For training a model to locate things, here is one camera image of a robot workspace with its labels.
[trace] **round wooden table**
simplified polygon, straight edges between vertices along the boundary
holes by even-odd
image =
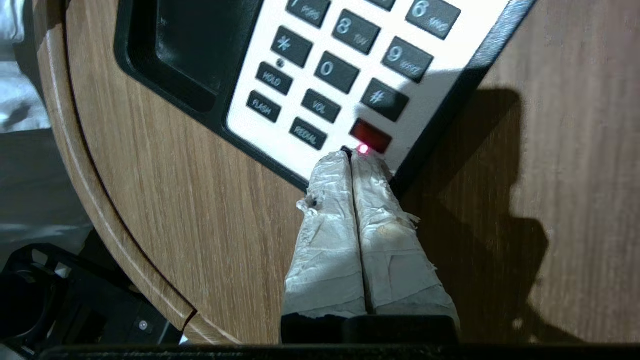
[[[118,68],[117,4],[34,3],[71,180],[192,341],[276,343],[303,194]],[[403,197],[463,341],[640,341],[638,19],[540,0]]]

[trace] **9 button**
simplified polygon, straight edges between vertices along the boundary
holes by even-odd
[[[382,64],[414,82],[420,83],[432,60],[433,56],[401,38],[395,37],[382,59]]]

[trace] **6 button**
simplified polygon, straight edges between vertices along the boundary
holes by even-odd
[[[460,9],[442,0],[415,0],[406,20],[444,40],[460,16]]]

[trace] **telephone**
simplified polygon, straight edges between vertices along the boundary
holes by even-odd
[[[535,0],[121,0],[119,66],[298,188],[342,147],[401,193]]]

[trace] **white keypad panel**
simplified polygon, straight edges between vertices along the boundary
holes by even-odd
[[[508,2],[264,0],[227,127],[306,180],[342,146],[395,173]]]

